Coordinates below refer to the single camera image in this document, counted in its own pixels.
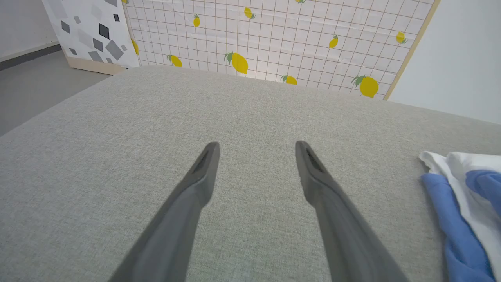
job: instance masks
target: gray floor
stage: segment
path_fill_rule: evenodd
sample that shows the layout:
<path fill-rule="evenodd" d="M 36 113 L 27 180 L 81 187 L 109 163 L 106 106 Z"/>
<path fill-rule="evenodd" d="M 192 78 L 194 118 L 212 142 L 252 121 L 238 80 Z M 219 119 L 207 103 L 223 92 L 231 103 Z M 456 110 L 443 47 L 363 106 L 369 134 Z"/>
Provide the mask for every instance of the gray floor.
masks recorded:
<path fill-rule="evenodd" d="M 0 136 L 108 76 L 70 68 L 62 51 L 0 71 Z"/>

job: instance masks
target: lemon print wall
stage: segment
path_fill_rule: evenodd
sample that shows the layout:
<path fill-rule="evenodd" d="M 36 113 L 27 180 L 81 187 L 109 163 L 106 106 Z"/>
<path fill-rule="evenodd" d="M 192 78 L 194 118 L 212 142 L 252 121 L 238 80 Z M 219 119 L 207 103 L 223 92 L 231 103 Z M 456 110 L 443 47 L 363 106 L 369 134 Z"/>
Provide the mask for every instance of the lemon print wall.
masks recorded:
<path fill-rule="evenodd" d="M 141 65 L 383 99 L 437 0 L 141 1 L 125 5 Z"/>
<path fill-rule="evenodd" d="M 136 52 L 136 55 L 139 55 L 139 47 L 137 46 L 137 43 L 134 41 L 134 39 L 131 39 L 132 41 L 132 46 L 134 46 L 134 51 Z"/>
<path fill-rule="evenodd" d="M 339 38 L 337 35 L 332 36 L 332 40 L 329 42 L 329 48 L 335 48 L 338 45 Z"/>
<path fill-rule="evenodd" d="M 200 25 L 200 17 L 195 14 L 195 19 L 193 19 L 193 26 L 198 27 Z"/>
<path fill-rule="evenodd" d="M 403 32 L 398 32 L 397 34 L 397 42 L 400 44 L 405 44 L 407 43 L 407 39 L 405 39 L 405 35 Z"/>
<path fill-rule="evenodd" d="M 248 70 L 247 60 L 245 60 L 245 58 L 242 57 L 240 54 L 233 52 L 227 53 L 224 56 L 224 59 L 228 60 L 228 63 L 232 63 L 233 68 L 235 68 L 237 72 L 247 74 Z"/>
<path fill-rule="evenodd" d="M 252 10 L 249 7 L 245 8 L 244 14 L 249 19 L 254 19 L 256 16 L 252 13 Z"/>
<path fill-rule="evenodd" d="M 182 67 L 183 63 L 181 63 L 181 60 L 174 56 L 174 55 L 168 55 L 167 59 L 172 62 L 172 65 L 175 67 Z"/>
<path fill-rule="evenodd" d="M 366 77 L 365 75 L 357 76 L 352 81 L 355 82 L 355 87 L 360 84 L 360 92 L 362 95 L 374 98 L 378 90 L 378 83 L 372 77 Z"/>
<path fill-rule="evenodd" d="M 281 76 L 281 79 L 285 83 L 288 83 L 288 84 L 294 84 L 294 85 L 298 84 L 297 80 L 294 77 L 290 76 L 290 75 L 283 75 L 283 76 Z"/>

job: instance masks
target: wooden frame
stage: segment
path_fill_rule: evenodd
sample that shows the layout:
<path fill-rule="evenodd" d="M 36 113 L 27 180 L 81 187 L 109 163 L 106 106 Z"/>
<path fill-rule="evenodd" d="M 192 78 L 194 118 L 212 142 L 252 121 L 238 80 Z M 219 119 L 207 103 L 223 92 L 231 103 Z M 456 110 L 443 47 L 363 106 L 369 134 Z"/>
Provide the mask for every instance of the wooden frame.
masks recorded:
<path fill-rule="evenodd" d="M 414 54 L 414 51 L 416 50 L 417 45 L 419 44 L 419 41 L 421 41 L 421 38 L 423 37 L 424 32 L 426 31 L 426 28 L 428 28 L 428 25 L 431 21 L 431 18 L 433 17 L 433 14 L 435 14 L 435 11 L 437 10 L 438 4 L 440 3 L 440 0 L 435 0 L 433 5 L 430 8 L 430 12 L 428 12 L 428 15 L 424 19 L 423 22 L 423 27 L 419 31 L 419 33 L 416 36 L 416 40 L 414 41 L 414 44 L 412 44 L 412 47 L 409 50 L 409 53 L 407 54 L 407 57 L 405 57 L 404 62 L 402 63 L 402 67 L 398 70 L 397 75 L 395 76 L 395 79 L 393 80 L 393 83 L 390 86 L 390 89 L 388 89 L 388 92 L 384 96 L 383 100 L 387 101 L 388 98 L 390 98 L 391 92 L 393 92 L 393 89 L 398 83 L 398 80 L 400 79 L 400 76 L 402 76 L 402 73 L 405 70 L 405 67 L 407 67 L 407 64 L 410 61 L 410 58 Z"/>
<path fill-rule="evenodd" d="M 126 67 L 122 67 L 119 65 L 68 57 L 68 56 L 66 56 L 66 51 L 64 50 L 64 47 L 63 47 L 63 53 L 64 53 L 64 56 L 66 57 L 66 60 L 68 61 L 68 64 L 70 65 L 70 67 L 75 68 L 75 69 L 99 72 L 99 73 L 104 73 L 104 74 L 109 74 L 109 75 L 115 75 L 115 74 L 123 72 L 124 70 L 127 69 Z"/>

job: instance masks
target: lemon illustration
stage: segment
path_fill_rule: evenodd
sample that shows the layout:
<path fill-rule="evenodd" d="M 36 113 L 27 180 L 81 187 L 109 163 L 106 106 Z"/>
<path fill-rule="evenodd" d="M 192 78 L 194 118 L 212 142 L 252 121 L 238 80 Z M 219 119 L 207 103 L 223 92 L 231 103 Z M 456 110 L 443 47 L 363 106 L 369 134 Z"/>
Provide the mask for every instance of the lemon illustration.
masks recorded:
<path fill-rule="evenodd" d="M 285 83 L 288 83 L 288 84 L 295 84 L 297 85 L 298 82 L 296 81 L 296 79 L 290 75 L 283 75 L 281 78 L 281 80 L 283 80 Z"/>
<path fill-rule="evenodd" d="M 252 13 L 252 11 L 251 11 L 251 9 L 250 9 L 249 7 L 246 7 L 246 8 L 245 8 L 244 13 L 245 13 L 245 16 L 246 16 L 247 18 L 251 19 L 251 20 L 252 20 L 253 18 L 255 18 L 255 17 L 256 17 L 256 16 Z"/>
<path fill-rule="evenodd" d="M 195 27 L 198 27 L 200 25 L 200 18 L 198 17 L 197 14 L 195 14 L 195 19 L 193 20 L 193 25 Z"/>
<path fill-rule="evenodd" d="M 338 45 L 338 36 L 334 35 L 332 40 L 329 42 L 329 48 L 334 48 L 336 45 Z"/>
<path fill-rule="evenodd" d="M 169 61 L 171 61 L 172 64 L 176 67 L 181 67 L 183 65 L 183 63 L 181 63 L 181 60 L 174 55 L 168 55 L 167 59 L 169 59 Z"/>
<path fill-rule="evenodd" d="M 131 39 L 132 41 L 132 46 L 134 46 L 134 51 L 136 51 L 136 55 L 139 55 L 139 47 L 137 47 L 137 43 L 134 41 L 134 39 Z"/>
<path fill-rule="evenodd" d="M 374 98 L 374 95 L 376 95 L 377 90 L 379 89 L 377 81 L 370 76 L 356 76 L 351 83 L 353 83 L 353 81 L 355 81 L 355 87 L 360 84 L 360 92 L 362 92 L 362 95 L 367 97 Z"/>
<path fill-rule="evenodd" d="M 407 39 L 405 39 L 405 35 L 403 32 L 398 32 L 397 34 L 397 42 L 400 44 L 405 44 L 407 43 Z"/>
<path fill-rule="evenodd" d="M 237 72 L 247 74 L 247 69 L 249 68 L 249 65 L 247 64 L 245 58 L 239 55 L 238 53 L 233 53 L 233 52 L 227 53 L 224 56 L 224 59 L 228 60 L 228 63 L 231 63 L 233 61 L 233 67 Z"/>

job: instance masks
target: gray upholstered table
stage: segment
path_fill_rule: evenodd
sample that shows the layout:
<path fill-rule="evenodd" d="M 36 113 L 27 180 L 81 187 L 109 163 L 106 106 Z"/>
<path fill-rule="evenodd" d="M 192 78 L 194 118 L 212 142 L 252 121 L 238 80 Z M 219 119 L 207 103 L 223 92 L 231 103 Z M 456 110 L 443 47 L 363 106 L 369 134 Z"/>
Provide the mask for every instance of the gray upholstered table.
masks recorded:
<path fill-rule="evenodd" d="M 204 145 L 221 157 L 188 281 L 329 281 L 306 140 L 412 281 L 445 279 L 422 150 L 501 153 L 501 126 L 173 67 L 110 77 L 0 137 L 0 280 L 105 281 Z"/>

